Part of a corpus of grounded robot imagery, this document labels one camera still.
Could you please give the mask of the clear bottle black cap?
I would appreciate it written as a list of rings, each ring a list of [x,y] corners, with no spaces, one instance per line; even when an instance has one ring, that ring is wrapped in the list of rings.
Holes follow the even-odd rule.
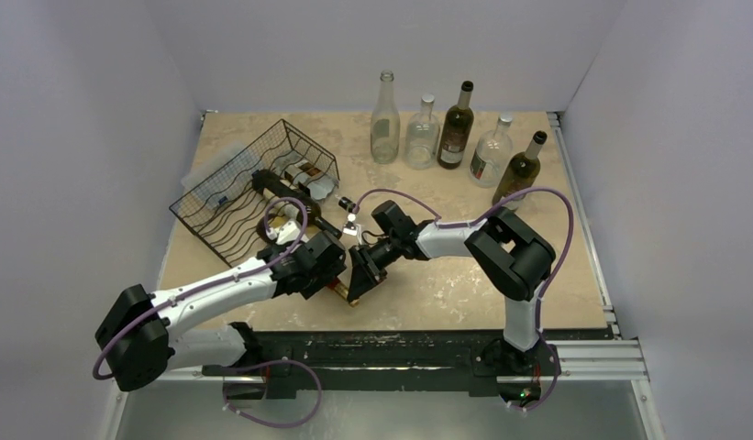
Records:
[[[354,210],[354,202],[339,191],[339,181],[320,170],[312,162],[301,159],[288,163],[282,172],[283,177],[317,202],[333,199],[348,213]]]

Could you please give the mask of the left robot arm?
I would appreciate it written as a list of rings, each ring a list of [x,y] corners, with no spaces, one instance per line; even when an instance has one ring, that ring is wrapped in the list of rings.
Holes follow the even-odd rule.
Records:
[[[232,269],[186,286],[155,292],[130,286],[95,332],[101,352],[93,376],[115,380],[122,391],[143,388],[169,369],[189,366],[180,342],[199,324],[284,294],[308,299],[345,268],[345,247],[320,232],[305,242],[270,245]]]

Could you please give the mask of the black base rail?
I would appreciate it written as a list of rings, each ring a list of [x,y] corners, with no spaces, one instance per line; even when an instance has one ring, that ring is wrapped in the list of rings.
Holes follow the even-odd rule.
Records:
[[[208,361],[205,377],[261,385],[267,399],[298,391],[465,392],[531,407],[561,375],[555,346],[503,349],[500,330],[254,332],[230,366]]]

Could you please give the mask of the tall clear bottle no cap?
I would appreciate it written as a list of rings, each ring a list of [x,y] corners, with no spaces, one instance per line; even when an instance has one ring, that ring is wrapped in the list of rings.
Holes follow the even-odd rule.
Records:
[[[371,156],[377,164],[389,164],[399,152],[400,116],[394,101],[394,74],[384,70],[380,74],[380,90],[371,114]]]

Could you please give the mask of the dark bottle grey foil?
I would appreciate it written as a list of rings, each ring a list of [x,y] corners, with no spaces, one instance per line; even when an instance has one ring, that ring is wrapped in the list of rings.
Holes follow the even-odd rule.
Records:
[[[541,162],[538,155],[548,139],[545,131],[537,131],[528,147],[521,152],[517,152],[509,160],[502,179],[498,183],[493,194],[492,205],[500,202],[503,198],[529,188],[535,182],[540,169]]]

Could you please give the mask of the red wine bottle gold foil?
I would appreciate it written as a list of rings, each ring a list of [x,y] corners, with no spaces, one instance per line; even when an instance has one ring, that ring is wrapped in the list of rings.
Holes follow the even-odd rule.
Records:
[[[359,300],[358,299],[354,299],[354,300],[350,300],[349,299],[349,288],[342,281],[335,280],[335,281],[329,283],[327,285],[327,287],[331,291],[333,291],[334,293],[336,293],[341,299],[343,299],[350,307],[356,307],[356,306],[359,305]]]

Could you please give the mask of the clear round bottle silver cap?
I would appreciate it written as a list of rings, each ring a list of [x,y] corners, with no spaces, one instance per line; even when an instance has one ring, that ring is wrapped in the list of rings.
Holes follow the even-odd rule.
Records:
[[[407,123],[404,160],[414,170],[427,169],[436,159],[440,123],[433,113],[434,104],[435,96],[425,93],[419,111]]]

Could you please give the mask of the dark green bottle silver foil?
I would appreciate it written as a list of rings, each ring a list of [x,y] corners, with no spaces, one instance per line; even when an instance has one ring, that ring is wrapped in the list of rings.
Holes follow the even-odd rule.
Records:
[[[445,115],[437,152],[437,163],[441,168],[453,170],[462,162],[475,119],[470,108],[473,90],[474,83],[464,81],[458,102]]]

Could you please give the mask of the dark bottle black cap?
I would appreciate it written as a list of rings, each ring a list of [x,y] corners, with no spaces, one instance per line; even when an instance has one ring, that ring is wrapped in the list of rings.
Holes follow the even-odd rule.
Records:
[[[263,169],[253,172],[251,184],[252,189],[269,203],[285,197],[297,199],[304,205],[309,225],[327,231],[336,238],[342,237],[342,231],[324,218],[322,208],[317,201],[302,190],[293,187],[272,170]]]

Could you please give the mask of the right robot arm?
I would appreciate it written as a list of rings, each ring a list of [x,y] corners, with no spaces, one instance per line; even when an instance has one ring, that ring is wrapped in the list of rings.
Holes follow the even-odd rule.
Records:
[[[398,259],[473,258],[504,296],[504,365],[523,373],[537,363],[543,338],[539,303],[559,268],[555,249],[545,238],[503,207],[459,224],[416,223],[394,201],[380,204],[371,216],[383,235],[373,244],[350,248],[350,300],[384,282],[388,266]]]

